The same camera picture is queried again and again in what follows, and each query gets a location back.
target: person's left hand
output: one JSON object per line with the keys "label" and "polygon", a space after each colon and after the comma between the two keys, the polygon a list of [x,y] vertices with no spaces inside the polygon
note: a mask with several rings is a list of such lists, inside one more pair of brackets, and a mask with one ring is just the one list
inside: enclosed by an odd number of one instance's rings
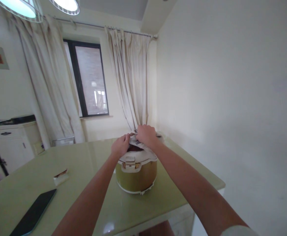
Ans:
{"label": "person's left hand", "polygon": [[129,139],[130,134],[125,134],[124,136],[116,139],[116,141],[112,144],[111,154],[121,158],[127,152]]}

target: white sleeve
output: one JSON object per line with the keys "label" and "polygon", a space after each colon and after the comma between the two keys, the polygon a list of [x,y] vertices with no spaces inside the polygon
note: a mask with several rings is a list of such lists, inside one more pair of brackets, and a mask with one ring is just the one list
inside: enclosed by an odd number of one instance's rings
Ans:
{"label": "white sleeve", "polygon": [[221,236],[258,236],[251,228],[245,226],[232,226],[222,232]]}

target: lamp shade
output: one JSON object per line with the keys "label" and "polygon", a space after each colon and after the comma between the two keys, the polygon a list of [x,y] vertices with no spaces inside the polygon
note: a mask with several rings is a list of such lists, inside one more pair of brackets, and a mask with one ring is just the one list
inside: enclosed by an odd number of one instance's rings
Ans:
{"label": "lamp shade", "polygon": [[68,15],[78,15],[80,12],[79,0],[49,0],[57,9]]}
{"label": "lamp shade", "polygon": [[39,0],[0,0],[0,5],[12,14],[27,21],[36,23],[43,21]]}

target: white curtain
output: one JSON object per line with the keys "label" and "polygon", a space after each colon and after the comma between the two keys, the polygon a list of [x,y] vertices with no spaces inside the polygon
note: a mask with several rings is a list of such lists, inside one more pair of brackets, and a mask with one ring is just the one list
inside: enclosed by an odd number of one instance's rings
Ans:
{"label": "white curtain", "polygon": [[123,111],[131,130],[148,120],[148,48],[151,37],[105,28]]}
{"label": "white curtain", "polygon": [[12,14],[8,18],[20,34],[39,104],[39,110],[34,112],[44,147],[49,148],[52,140],[72,136],[76,143],[85,142],[58,22],[49,16],[40,24]]}

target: glossy table surface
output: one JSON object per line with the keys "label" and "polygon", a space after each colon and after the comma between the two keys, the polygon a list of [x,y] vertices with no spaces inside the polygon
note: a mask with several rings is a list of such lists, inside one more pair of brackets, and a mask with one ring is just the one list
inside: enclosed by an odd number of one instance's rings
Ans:
{"label": "glossy table surface", "polygon": [[[0,235],[9,235],[39,194],[55,187],[53,176],[68,168],[31,235],[51,235],[70,206],[103,165],[115,139],[53,147],[0,181]],[[197,169],[217,190],[225,183],[176,143],[165,144]],[[143,196],[124,192],[113,174],[93,235],[114,235],[177,209],[187,201],[160,161],[155,185]]]}

